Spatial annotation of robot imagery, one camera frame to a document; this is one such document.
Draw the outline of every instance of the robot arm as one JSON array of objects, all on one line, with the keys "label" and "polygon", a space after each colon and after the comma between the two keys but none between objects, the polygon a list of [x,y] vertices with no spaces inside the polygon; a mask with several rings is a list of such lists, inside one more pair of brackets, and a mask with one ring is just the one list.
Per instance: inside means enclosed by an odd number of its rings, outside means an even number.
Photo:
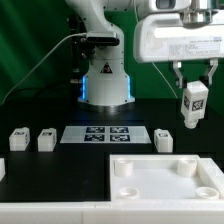
[{"label": "robot arm", "polygon": [[[134,1],[66,2],[85,23],[88,34],[84,42],[99,40],[107,35],[115,42],[119,40],[117,46],[105,44],[102,48],[96,44],[89,71],[83,79],[83,96],[79,101],[113,109],[133,102],[129,77],[124,71],[124,35],[122,30],[105,19],[104,12],[133,10]],[[184,60],[208,59],[210,65],[205,79],[212,83],[218,58],[224,57],[224,12],[216,10],[217,0],[136,0],[135,3],[142,20],[135,29],[134,58],[139,63],[170,61],[173,64],[178,87],[187,87],[182,103],[185,124],[194,128],[197,120],[204,116],[208,89],[200,82],[185,83],[179,67]]]}]

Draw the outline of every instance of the black table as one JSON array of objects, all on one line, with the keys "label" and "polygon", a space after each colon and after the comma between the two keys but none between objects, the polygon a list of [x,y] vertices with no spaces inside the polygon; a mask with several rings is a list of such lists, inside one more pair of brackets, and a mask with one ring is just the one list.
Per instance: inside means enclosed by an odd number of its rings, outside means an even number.
[{"label": "black table", "polygon": [[[169,130],[174,154],[210,157],[224,169],[224,119],[207,108],[197,128],[184,126],[180,101],[137,99],[133,109],[113,115],[87,111],[69,100],[17,99],[0,107],[0,156],[6,176],[0,183],[0,202],[109,201],[111,154],[157,154],[154,144],[60,144],[66,126],[145,126]],[[31,141],[25,152],[10,152],[9,136],[28,127]],[[57,129],[54,152],[38,152],[37,137],[44,128]]]}]

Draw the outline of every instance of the white cable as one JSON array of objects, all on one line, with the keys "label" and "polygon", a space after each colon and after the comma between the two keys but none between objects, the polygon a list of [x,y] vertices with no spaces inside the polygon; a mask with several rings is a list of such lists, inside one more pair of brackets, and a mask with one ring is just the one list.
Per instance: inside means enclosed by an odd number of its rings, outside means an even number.
[{"label": "white cable", "polygon": [[137,14],[136,0],[133,0],[133,5],[134,5],[134,11],[135,11],[135,19],[136,19],[136,22],[138,23],[138,14]]},{"label": "white cable", "polygon": [[55,45],[55,47],[52,48],[52,50],[50,50],[48,52],[48,54],[46,54],[46,56],[40,60],[40,62],[38,62],[25,76],[24,78],[19,81],[15,86],[12,87],[11,90],[9,90],[9,92],[5,95],[2,104],[4,104],[7,100],[7,98],[9,97],[9,95],[18,87],[20,86],[30,75],[33,74],[33,72],[62,44],[64,43],[67,39],[70,39],[72,37],[76,37],[76,36],[85,36],[86,33],[79,33],[79,34],[72,34],[69,35],[67,37],[65,37],[64,39],[62,39],[57,45]]},{"label": "white cable", "polygon": [[178,99],[177,94],[175,93],[174,89],[172,88],[172,86],[170,85],[170,83],[168,82],[168,80],[165,78],[165,76],[163,75],[163,73],[159,70],[159,68],[155,65],[155,63],[152,62],[152,65],[155,67],[155,69],[159,72],[159,74],[162,76],[162,78],[165,80],[165,82],[167,83],[167,85],[170,87],[171,91],[173,92],[174,96],[176,99]]}]

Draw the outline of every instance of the blue led light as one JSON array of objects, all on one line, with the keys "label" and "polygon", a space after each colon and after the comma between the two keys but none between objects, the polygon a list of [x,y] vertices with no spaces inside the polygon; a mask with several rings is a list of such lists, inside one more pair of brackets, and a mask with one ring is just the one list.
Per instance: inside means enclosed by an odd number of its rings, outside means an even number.
[{"label": "blue led light", "polygon": [[83,76],[82,78],[82,99],[86,99],[86,77]]},{"label": "blue led light", "polygon": [[131,80],[128,76],[128,98],[131,99]]}]

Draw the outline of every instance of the small white block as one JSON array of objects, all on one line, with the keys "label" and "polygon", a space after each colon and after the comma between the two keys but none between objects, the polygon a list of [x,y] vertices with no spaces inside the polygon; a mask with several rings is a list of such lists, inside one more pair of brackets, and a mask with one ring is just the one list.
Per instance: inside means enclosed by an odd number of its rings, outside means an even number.
[{"label": "small white block", "polygon": [[154,143],[158,152],[173,152],[173,138],[167,130],[155,130]]},{"label": "small white block", "polygon": [[0,181],[5,176],[5,160],[0,159]]},{"label": "small white block", "polygon": [[204,118],[208,88],[201,82],[195,81],[187,84],[183,91],[181,113],[185,117],[185,126],[193,129],[198,120]]},{"label": "small white block", "polygon": [[56,141],[57,141],[56,129],[54,128],[43,129],[38,137],[38,151],[52,152],[56,145]]},{"label": "small white block", "polygon": [[10,151],[25,151],[29,142],[29,128],[16,128],[9,137]]}]

